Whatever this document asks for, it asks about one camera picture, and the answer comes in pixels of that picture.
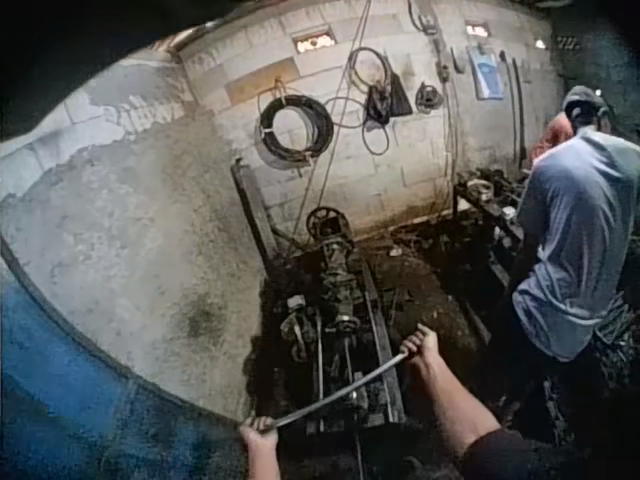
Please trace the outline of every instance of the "dark sleeve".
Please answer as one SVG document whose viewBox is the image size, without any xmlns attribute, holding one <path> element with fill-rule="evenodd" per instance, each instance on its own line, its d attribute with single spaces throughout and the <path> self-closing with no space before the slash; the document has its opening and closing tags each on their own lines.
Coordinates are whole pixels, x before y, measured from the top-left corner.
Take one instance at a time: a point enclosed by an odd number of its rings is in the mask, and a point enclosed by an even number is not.
<svg viewBox="0 0 640 480">
<path fill-rule="evenodd" d="M 581 478 L 583 463 L 573 450 L 501 429 L 474 442 L 462 458 L 461 469 L 465 480 L 567 480 Z"/>
<path fill-rule="evenodd" d="M 538 240 L 544 236 L 547 224 L 546 185 L 543 180 L 545 170 L 546 167 L 542 164 L 531 170 L 517 216 L 524 233 Z"/>
</svg>

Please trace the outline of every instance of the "cap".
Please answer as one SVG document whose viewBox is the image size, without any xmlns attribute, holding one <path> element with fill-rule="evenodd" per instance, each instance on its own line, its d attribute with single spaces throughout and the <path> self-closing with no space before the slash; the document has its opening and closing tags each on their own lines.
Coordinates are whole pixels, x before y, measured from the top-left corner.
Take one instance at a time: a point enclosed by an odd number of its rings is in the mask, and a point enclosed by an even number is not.
<svg viewBox="0 0 640 480">
<path fill-rule="evenodd" d="M 571 109 L 571 112 L 567 111 L 567 107 L 570 107 L 572 104 L 576 105 L 576 110 Z M 580 114 L 584 107 L 591 107 L 594 111 L 594 114 L 600 113 L 600 111 L 604 108 L 608 110 L 607 103 L 598 95 L 595 94 L 593 90 L 590 88 L 584 87 L 582 85 L 578 85 L 573 87 L 567 93 L 567 96 L 564 97 L 564 101 L 562 102 L 562 110 L 567 114 L 569 119 L 575 118 L 576 115 Z"/>
</svg>

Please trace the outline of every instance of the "debris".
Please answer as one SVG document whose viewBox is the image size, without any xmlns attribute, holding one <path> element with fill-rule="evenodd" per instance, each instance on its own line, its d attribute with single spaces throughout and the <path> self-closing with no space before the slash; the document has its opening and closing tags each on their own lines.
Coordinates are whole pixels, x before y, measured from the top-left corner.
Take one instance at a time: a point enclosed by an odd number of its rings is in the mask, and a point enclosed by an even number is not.
<svg viewBox="0 0 640 480">
<path fill-rule="evenodd" d="M 399 257 L 400 255 L 402 255 L 402 248 L 397 245 L 394 245 L 393 248 L 389 250 L 390 257 Z"/>
</svg>

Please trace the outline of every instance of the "cinder block wall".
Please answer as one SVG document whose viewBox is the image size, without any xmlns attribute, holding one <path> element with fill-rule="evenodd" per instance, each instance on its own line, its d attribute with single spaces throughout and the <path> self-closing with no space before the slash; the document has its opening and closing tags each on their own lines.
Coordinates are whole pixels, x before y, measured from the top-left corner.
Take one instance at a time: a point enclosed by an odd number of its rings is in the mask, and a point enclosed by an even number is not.
<svg viewBox="0 0 640 480">
<path fill-rule="evenodd" d="M 253 167 L 268 213 L 285 232 L 292 233 L 311 168 L 283 171 L 265 163 L 257 148 L 256 92 L 272 86 L 279 75 L 292 92 L 321 101 L 345 94 L 346 84 L 340 92 L 337 87 L 364 4 L 363 0 L 284 2 L 224 25 L 180 52 L 197 100 L 215 112 L 218 132 L 230 142 L 233 154 Z M 550 23 L 542 14 L 506 1 L 434 0 L 432 6 L 442 30 L 445 61 L 451 64 L 453 49 L 467 64 L 463 75 L 452 74 L 460 114 L 457 169 L 494 166 L 513 171 L 507 72 L 501 65 L 503 101 L 476 100 L 466 47 L 478 39 L 466 35 L 465 20 L 486 21 L 491 31 L 488 45 L 496 55 L 504 49 L 509 61 L 515 57 L 521 66 L 528 147 L 557 113 L 562 96 L 550 51 L 534 48 L 536 38 L 551 43 Z M 417 8 L 428 14 L 429 2 L 420 0 Z M 296 52 L 294 37 L 324 27 L 333 32 L 335 46 Z M 429 39 L 411 24 L 405 0 L 373 1 L 362 44 L 388 56 L 412 103 L 422 81 L 440 89 L 436 53 Z M 362 59 L 363 68 L 368 68 L 366 55 Z M 365 97 L 355 88 L 351 95 L 359 100 Z M 262 108 L 271 98 L 269 94 L 260 97 Z M 342 107 L 337 102 L 335 120 Z M 344 123 L 357 124 L 360 110 L 349 102 Z M 306 133 L 295 114 L 281 115 L 276 132 L 283 143 L 304 145 Z M 444 109 L 392 120 L 389 150 L 379 157 L 365 149 L 360 130 L 341 130 L 321 203 L 345 211 L 358 233 L 448 208 L 454 155 L 452 144 L 446 141 L 446 123 Z M 375 150 L 384 146 L 379 131 L 370 133 L 368 139 Z M 318 204 L 331 150 L 318 161 L 303 221 Z M 304 236 L 304 228 L 296 233 Z"/>
</svg>

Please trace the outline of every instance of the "small window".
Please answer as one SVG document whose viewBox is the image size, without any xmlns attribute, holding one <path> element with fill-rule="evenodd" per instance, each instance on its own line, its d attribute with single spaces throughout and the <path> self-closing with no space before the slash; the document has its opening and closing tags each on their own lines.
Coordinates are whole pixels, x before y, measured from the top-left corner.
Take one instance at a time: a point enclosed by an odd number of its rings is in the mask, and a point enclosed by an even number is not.
<svg viewBox="0 0 640 480">
<path fill-rule="evenodd" d="M 491 35 L 489 25 L 486 23 L 467 22 L 467 35 L 487 38 Z"/>
<path fill-rule="evenodd" d="M 556 43 L 560 50 L 580 50 L 582 48 L 578 37 L 574 35 L 559 35 L 556 38 Z"/>
<path fill-rule="evenodd" d="M 308 52 L 309 50 L 317 50 L 318 48 L 330 47 L 336 44 L 331 30 L 324 30 L 313 35 L 305 35 L 293 39 L 298 53 Z"/>
</svg>

